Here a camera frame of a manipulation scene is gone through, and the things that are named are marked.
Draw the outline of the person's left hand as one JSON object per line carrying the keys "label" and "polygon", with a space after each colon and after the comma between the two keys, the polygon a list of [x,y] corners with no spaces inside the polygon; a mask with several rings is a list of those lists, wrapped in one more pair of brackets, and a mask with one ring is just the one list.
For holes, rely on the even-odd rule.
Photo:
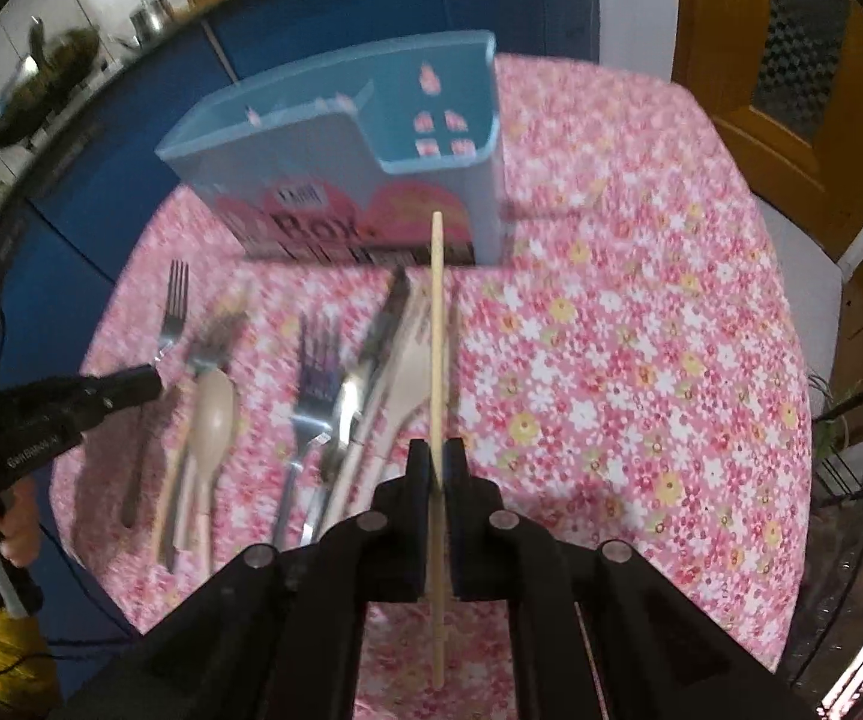
{"label": "person's left hand", "polygon": [[11,505],[0,517],[0,554],[13,566],[28,567],[41,549],[34,479],[20,479],[11,488],[11,495]]}

